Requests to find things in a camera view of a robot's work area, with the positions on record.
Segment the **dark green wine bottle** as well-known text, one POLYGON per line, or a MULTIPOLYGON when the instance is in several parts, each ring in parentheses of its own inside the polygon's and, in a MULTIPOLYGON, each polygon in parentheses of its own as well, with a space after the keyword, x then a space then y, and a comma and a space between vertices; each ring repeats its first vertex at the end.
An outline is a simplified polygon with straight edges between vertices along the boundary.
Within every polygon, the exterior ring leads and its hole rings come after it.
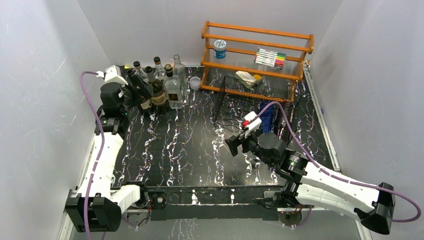
POLYGON ((127 75, 135 90, 135 95, 138 98, 136 102, 139 103, 143 115, 149 117, 153 113, 151 103, 152 91, 150 90, 150 85, 145 83, 133 69, 128 69, 127 75))

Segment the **small clear bottle dark cap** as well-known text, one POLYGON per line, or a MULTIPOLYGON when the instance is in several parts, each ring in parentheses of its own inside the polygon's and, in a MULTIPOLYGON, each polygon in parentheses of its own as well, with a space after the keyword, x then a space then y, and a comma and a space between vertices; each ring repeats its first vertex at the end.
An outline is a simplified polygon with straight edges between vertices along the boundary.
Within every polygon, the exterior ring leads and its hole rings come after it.
POLYGON ((135 69, 135 73, 145 82, 145 83, 149 83, 149 78, 147 76, 147 74, 145 73, 145 71, 143 70, 143 68, 141 67, 141 64, 139 61, 134 61, 133 62, 133 66, 135 69))

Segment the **blue glass bottle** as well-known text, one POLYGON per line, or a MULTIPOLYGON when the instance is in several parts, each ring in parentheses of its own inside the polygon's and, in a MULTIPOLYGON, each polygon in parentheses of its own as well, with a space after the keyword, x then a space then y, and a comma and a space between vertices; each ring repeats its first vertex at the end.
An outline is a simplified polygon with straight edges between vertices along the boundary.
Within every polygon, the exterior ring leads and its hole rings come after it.
POLYGON ((274 105, 268 107, 266 111, 264 111, 264 113, 260 116, 260 119, 263 133, 274 132, 276 128, 276 114, 274 105))

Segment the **green wine bottle silver capsule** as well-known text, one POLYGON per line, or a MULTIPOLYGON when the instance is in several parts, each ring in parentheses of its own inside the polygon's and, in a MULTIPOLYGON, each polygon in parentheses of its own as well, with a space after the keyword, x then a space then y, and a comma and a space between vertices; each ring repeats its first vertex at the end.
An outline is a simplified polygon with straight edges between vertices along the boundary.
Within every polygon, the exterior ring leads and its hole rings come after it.
POLYGON ((166 92, 162 82, 155 78, 155 73, 151 66, 145 68, 146 75, 148 77, 149 83, 152 86, 152 97, 151 102, 157 108, 160 114, 164 114, 168 111, 166 92))

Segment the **round clear liquor bottle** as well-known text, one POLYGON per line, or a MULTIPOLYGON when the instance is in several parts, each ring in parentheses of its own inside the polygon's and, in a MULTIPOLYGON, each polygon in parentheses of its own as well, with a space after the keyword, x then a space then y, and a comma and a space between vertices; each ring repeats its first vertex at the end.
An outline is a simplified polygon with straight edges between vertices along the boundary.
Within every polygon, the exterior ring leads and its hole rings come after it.
POLYGON ((159 56, 155 56, 153 58, 154 64, 155 64, 155 73, 154 77, 155 79, 159 80, 162 84, 164 83, 164 80, 166 79, 166 71, 162 65, 161 59, 159 56))

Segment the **square clear whisky bottle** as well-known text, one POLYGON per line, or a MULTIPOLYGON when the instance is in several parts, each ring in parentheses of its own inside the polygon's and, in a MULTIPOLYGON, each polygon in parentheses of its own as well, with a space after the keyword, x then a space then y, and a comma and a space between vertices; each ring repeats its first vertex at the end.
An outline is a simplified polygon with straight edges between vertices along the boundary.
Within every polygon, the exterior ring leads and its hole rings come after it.
POLYGON ((171 109, 179 110, 183 108, 180 82, 173 74, 170 64, 164 66, 167 79, 164 81, 167 98, 171 109))

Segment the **tall clear glass bottle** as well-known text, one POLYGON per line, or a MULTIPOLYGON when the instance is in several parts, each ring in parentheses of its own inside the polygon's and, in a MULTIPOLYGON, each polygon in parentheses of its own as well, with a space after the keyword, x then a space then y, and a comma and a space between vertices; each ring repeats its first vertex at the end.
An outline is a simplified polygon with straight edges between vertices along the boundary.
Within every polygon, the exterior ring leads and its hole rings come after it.
POLYGON ((187 91, 188 91, 188 83, 187 83, 187 75, 185 65, 181 62, 180 55, 173 55, 173 74, 180 82, 180 90, 181 90, 181 98, 182 102, 186 101, 187 91))

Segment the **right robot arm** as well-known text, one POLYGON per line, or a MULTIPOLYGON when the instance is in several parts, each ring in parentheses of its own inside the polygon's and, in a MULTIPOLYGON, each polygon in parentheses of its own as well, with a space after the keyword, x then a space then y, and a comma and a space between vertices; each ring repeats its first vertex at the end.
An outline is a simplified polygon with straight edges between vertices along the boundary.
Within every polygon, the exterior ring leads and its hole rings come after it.
POLYGON ((277 204, 309 205, 321 207, 349 216, 369 229, 382 235, 391 231, 395 208, 394 187, 386 182, 366 187, 363 182, 346 177, 320 164, 314 165, 305 155, 290 150, 287 144, 273 132, 242 132, 225 139, 233 156, 251 152, 272 167, 286 186, 280 196, 273 197, 277 204))

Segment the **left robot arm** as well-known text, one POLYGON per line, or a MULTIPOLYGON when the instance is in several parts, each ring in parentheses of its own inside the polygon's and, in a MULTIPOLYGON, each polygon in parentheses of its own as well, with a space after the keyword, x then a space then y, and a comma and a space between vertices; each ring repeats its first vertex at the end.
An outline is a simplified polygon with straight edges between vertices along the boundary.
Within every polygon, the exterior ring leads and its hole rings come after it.
POLYGON ((149 209, 153 205, 141 182, 125 183, 118 189, 111 187, 130 110, 138 108, 140 113, 150 115, 152 94, 135 70, 112 65, 92 73, 104 81, 100 87, 101 106, 95 108, 84 84, 86 74, 87 71, 81 74, 80 85, 95 118, 93 148, 87 172, 76 193, 67 198, 65 212, 78 232, 90 235, 115 232, 128 209, 149 209))

